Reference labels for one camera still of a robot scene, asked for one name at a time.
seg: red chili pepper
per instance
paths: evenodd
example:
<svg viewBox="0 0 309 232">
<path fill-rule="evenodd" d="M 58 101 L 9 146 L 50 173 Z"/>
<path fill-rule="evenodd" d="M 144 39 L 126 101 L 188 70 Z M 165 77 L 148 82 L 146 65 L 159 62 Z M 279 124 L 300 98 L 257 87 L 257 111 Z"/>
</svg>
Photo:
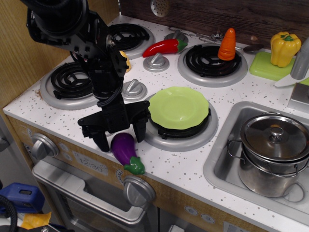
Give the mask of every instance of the red chili pepper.
<svg viewBox="0 0 309 232">
<path fill-rule="evenodd" d="M 143 57 L 154 56 L 158 52 L 161 54 L 165 53 L 177 53 L 180 52 L 188 44 L 178 39 L 168 39 L 157 42 L 146 49 L 143 53 Z"/>
</svg>

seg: stainless steel sink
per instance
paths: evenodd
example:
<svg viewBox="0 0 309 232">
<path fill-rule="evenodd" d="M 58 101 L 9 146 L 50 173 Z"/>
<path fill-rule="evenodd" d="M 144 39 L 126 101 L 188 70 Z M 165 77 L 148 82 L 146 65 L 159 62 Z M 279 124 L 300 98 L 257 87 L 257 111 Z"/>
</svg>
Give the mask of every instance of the stainless steel sink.
<svg viewBox="0 0 309 232">
<path fill-rule="evenodd" d="M 292 192 L 284 197 L 269 198 L 249 190 L 241 181 L 238 170 L 240 159 L 233 158 L 227 151 L 227 143 L 240 140 L 241 126 L 250 118 L 264 112 L 278 112 L 284 116 L 294 118 L 309 128 L 309 120 L 253 102 L 243 101 L 231 109 L 229 116 L 207 158 L 203 172 L 205 178 L 215 187 L 237 195 L 269 210 L 275 211 L 288 218 L 309 226 L 309 168 L 304 170 L 294 185 Z M 241 143 L 231 143 L 230 152 L 240 157 Z"/>
</svg>

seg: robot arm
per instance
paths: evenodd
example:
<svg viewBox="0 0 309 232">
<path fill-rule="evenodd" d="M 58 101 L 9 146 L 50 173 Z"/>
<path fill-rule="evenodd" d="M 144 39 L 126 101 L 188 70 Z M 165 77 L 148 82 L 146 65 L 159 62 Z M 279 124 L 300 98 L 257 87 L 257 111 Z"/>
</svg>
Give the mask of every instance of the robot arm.
<svg viewBox="0 0 309 232">
<path fill-rule="evenodd" d="M 21 0 L 28 7 L 27 27 L 32 39 L 73 52 L 92 82 L 92 92 L 102 111 L 82 118 L 84 137 L 93 138 L 109 151 L 105 132 L 115 133 L 133 124 L 136 138 L 145 137 L 149 102 L 124 104 L 121 91 L 126 69 L 124 58 L 109 28 L 87 0 Z"/>
</svg>

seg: yellow cloth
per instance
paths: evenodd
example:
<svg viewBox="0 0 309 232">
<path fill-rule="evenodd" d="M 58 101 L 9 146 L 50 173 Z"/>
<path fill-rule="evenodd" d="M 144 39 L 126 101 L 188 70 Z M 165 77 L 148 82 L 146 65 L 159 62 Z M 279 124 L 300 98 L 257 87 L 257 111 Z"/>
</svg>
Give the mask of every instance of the yellow cloth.
<svg viewBox="0 0 309 232">
<path fill-rule="evenodd" d="M 49 223 L 52 212 L 47 214 L 25 214 L 23 223 L 20 227 L 30 230 L 40 226 L 46 226 Z"/>
</svg>

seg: pot lid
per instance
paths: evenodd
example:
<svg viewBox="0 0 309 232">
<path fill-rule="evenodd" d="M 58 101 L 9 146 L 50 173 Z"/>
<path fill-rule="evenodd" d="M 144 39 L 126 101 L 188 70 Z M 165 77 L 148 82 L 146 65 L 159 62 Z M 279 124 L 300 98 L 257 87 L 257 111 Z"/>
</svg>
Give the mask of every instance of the pot lid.
<svg viewBox="0 0 309 232">
<path fill-rule="evenodd" d="M 308 156 L 309 132 L 289 117 L 267 114 L 251 118 L 240 135 L 250 152 L 267 160 L 291 162 Z"/>
</svg>

